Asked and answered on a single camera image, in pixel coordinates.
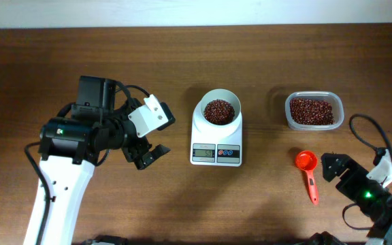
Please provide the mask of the orange measuring scoop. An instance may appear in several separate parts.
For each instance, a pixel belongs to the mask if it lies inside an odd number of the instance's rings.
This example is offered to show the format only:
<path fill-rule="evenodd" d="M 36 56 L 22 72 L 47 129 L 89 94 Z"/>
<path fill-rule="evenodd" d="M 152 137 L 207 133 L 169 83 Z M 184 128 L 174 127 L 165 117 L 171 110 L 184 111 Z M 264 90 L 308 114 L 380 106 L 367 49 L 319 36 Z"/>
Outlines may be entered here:
<path fill-rule="evenodd" d="M 319 192 L 314 178 L 314 169 L 317 163 L 316 155 L 309 150 L 301 151 L 295 157 L 296 166 L 306 174 L 310 200 L 315 206 L 319 204 Z"/>

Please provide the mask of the red adzuki beans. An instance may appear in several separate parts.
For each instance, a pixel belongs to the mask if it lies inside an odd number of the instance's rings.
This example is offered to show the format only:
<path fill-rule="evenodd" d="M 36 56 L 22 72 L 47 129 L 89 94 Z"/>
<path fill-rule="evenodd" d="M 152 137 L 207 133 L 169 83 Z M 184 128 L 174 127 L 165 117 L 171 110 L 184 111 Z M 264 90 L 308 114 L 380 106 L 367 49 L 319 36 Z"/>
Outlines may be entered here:
<path fill-rule="evenodd" d="M 291 118 L 301 125 L 332 125 L 335 119 L 332 106 L 326 101 L 292 99 L 289 102 Z"/>

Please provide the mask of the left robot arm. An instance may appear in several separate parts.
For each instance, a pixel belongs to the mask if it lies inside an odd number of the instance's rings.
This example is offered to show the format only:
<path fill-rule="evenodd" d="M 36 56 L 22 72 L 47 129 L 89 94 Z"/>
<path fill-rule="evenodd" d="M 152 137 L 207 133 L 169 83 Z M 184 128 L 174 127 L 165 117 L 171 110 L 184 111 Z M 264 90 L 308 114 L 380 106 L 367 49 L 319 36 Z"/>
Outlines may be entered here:
<path fill-rule="evenodd" d="M 168 105 L 147 93 L 143 101 L 128 86 L 108 78 L 80 76 L 75 102 L 41 129 L 35 162 L 24 153 L 39 181 L 25 244 L 70 244 L 84 192 L 111 150 L 121 150 L 138 170 L 170 149 L 153 147 L 147 135 L 175 123 Z"/>

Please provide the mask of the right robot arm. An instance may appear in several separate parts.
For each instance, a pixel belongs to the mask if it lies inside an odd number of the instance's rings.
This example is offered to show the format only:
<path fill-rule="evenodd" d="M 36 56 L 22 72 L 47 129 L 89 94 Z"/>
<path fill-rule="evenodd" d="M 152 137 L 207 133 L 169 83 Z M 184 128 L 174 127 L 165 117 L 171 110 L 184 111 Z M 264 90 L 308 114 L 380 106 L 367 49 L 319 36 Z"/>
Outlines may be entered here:
<path fill-rule="evenodd" d="M 347 154 L 325 153 L 321 161 L 324 179 L 330 182 L 339 177 L 336 189 L 373 222 L 373 226 L 366 229 L 367 243 L 392 244 L 392 194 L 387 189 L 392 183 L 390 153 L 376 157 L 377 164 L 372 171 Z"/>

